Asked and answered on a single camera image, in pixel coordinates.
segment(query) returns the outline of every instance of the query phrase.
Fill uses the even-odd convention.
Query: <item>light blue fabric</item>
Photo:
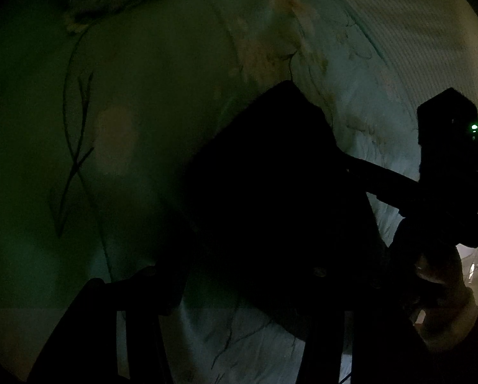
[[[184,166],[291,72],[342,150],[417,176],[404,91],[339,0],[147,1],[89,28],[68,73],[78,37],[63,34],[53,7],[11,0],[0,14],[0,308],[64,308],[89,278],[129,277],[163,248],[194,241],[179,194]],[[91,73],[79,158],[94,150],[70,184],[57,237],[72,165],[65,74],[75,151],[77,79],[85,88]],[[389,243],[397,211],[371,202]],[[352,229],[360,217],[351,204]],[[161,321],[177,383],[296,379],[304,343],[199,269],[179,310]],[[0,360],[22,378],[44,342],[27,333],[0,323]],[[22,334],[15,352],[12,334]]]

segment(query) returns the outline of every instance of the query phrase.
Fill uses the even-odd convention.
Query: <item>white ribbed fabric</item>
[[[449,87],[478,107],[478,17],[466,0],[343,1],[415,112]]]

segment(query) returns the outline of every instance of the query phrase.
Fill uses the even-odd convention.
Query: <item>striped fabric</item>
[[[454,87],[478,107],[478,17],[466,0],[343,0],[417,107]]]

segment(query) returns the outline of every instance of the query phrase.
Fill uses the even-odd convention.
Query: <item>dark device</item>
[[[419,182],[343,154],[323,112],[292,81],[268,90],[188,167],[190,225],[203,238],[201,250],[173,245],[154,275],[105,285],[100,280],[83,289],[30,381],[69,382],[59,380],[62,371],[70,371],[70,380],[88,374],[91,363],[77,371],[73,359],[66,361],[67,341],[88,354],[97,348],[100,363],[91,377],[100,368],[109,382],[124,381],[109,351],[113,339],[104,345],[101,336],[115,337],[116,310],[125,310],[131,382],[172,383],[155,314],[168,315],[180,303],[192,255],[198,254],[201,263],[306,341],[297,384],[338,383],[344,311],[354,316],[353,384],[442,382],[406,308],[393,296],[400,270],[391,267],[415,255],[389,251],[405,250],[415,238],[426,238],[421,246],[435,252],[458,243],[478,247],[478,117],[475,106],[453,89],[421,105],[417,116]],[[366,192],[405,217],[389,249]],[[352,204],[360,215],[353,230]],[[447,214],[438,216],[444,208]],[[447,230],[436,229],[439,218]],[[84,317],[91,319],[84,330],[96,330],[100,342],[87,338],[84,345],[84,337],[72,333]],[[155,362],[149,364],[143,353]]]

